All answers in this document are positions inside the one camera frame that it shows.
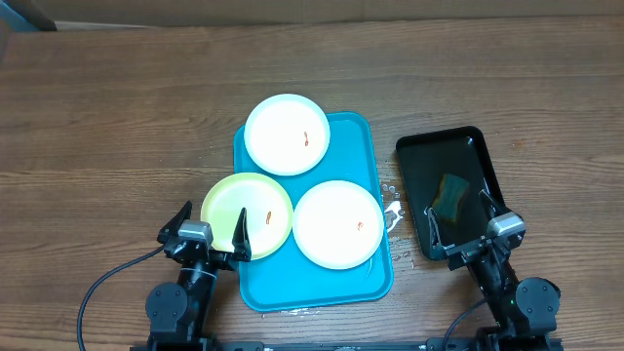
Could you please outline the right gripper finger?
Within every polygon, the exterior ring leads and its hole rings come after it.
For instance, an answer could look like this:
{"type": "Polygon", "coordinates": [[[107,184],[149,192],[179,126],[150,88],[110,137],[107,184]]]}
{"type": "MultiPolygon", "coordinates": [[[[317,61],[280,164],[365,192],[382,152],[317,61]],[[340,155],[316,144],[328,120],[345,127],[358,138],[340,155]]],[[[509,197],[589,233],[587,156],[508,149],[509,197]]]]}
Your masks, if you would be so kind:
{"type": "Polygon", "coordinates": [[[437,214],[435,213],[433,208],[428,208],[426,213],[430,232],[431,259],[442,260],[445,258],[445,250],[441,243],[440,227],[437,214]]]}
{"type": "Polygon", "coordinates": [[[506,219],[510,210],[503,204],[496,201],[487,191],[482,189],[479,198],[486,212],[486,217],[490,223],[498,223],[506,219]]]}

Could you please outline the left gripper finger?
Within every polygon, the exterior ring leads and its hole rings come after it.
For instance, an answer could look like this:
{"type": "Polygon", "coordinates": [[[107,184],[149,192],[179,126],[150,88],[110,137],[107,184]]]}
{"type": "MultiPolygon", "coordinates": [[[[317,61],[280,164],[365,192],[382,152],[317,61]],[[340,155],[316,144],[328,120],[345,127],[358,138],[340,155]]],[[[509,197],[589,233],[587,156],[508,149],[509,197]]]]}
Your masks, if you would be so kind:
{"type": "Polygon", "coordinates": [[[247,209],[240,211],[238,221],[232,237],[234,248],[233,257],[237,261],[250,262],[252,259],[252,249],[247,226],[247,209]]]}
{"type": "Polygon", "coordinates": [[[179,212],[160,229],[157,242],[166,244],[173,236],[176,236],[181,225],[191,217],[191,214],[192,203],[187,201],[179,212]]]}

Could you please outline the green and yellow sponge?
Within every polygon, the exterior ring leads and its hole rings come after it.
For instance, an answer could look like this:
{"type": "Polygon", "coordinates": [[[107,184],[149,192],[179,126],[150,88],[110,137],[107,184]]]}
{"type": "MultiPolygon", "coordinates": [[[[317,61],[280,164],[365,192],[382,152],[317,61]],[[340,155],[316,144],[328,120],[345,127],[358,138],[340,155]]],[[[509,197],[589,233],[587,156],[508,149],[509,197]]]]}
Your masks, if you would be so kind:
{"type": "Polygon", "coordinates": [[[437,218],[450,223],[457,223],[469,189],[470,183],[463,177],[443,174],[431,205],[431,209],[437,218]]]}

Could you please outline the yellow-green plate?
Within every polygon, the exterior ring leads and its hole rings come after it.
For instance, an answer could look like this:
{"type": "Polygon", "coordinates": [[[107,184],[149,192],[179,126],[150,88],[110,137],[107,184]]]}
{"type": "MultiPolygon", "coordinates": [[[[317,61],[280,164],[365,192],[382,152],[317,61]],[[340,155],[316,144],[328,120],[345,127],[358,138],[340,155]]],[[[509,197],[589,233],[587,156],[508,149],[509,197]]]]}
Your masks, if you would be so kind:
{"type": "Polygon", "coordinates": [[[232,240],[241,211],[247,212],[253,260],[276,252],[292,231],[293,205],[286,190],[267,175],[238,173],[213,186],[201,207],[201,219],[213,232],[214,249],[234,250],[232,240]]]}

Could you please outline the white pink plate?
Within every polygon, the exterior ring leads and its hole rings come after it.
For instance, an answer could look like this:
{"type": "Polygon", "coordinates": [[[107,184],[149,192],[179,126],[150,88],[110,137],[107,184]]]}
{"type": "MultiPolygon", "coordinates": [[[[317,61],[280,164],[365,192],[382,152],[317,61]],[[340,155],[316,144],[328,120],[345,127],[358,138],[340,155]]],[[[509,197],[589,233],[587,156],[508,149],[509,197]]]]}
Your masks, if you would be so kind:
{"type": "Polygon", "coordinates": [[[292,233],[301,252],[315,264],[354,268],[371,258],[384,231],[381,208],[364,187],[345,180],[322,182],[298,201],[292,233]]]}

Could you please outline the light blue plate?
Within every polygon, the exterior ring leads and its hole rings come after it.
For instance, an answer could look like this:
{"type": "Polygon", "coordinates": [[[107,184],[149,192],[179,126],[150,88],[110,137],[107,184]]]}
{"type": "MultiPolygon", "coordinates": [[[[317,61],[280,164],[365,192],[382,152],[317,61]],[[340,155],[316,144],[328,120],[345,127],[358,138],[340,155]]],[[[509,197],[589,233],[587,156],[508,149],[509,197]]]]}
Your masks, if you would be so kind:
{"type": "Polygon", "coordinates": [[[313,100],[279,94],[260,102],[244,127],[252,160],[276,176],[297,176],[316,167],[331,141],[328,117],[313,100]]]}

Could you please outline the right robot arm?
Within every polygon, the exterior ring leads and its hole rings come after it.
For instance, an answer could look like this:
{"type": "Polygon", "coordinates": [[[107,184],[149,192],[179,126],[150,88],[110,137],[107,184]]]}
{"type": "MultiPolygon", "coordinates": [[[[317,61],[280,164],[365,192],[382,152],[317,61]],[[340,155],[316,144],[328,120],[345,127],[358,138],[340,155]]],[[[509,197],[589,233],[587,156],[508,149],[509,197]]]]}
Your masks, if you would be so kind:
{"type": "Polygon", "coordinates": [[[448,327],[444,336],[430,338],[429,350],[561,350],[562,342],[549,333],[557,328],[561,290],[551,281],[532,277],[520,280],[509,258],[526,234],[524,220],[485,190],[479,193],[487,227],[461,246],[444,248],[448,268],[467,267],[483,298],[448,327]],[[496,322],[480,328],[472,338],[453,338],[457,325],[486,305],[496,322]]]}

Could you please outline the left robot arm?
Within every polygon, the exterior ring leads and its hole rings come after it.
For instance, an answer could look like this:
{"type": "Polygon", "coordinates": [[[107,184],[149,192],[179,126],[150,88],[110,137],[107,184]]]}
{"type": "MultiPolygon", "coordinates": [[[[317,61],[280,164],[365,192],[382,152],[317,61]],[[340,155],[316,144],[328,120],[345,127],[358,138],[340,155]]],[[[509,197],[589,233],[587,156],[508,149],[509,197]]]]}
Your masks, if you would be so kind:
{"type": "Polygon", "coordinates": [[[146,299],[148,350],[221,350],[216,337],[204,333],[217,275],[252,258],[246,209],[238,215],[232,253],[214,249],[210,225],[192,220],[191,212],[192,203],[186,202],[157,236],[165,256],[179,263],[180,270],[176,282],[158,285],[146,299]]]}

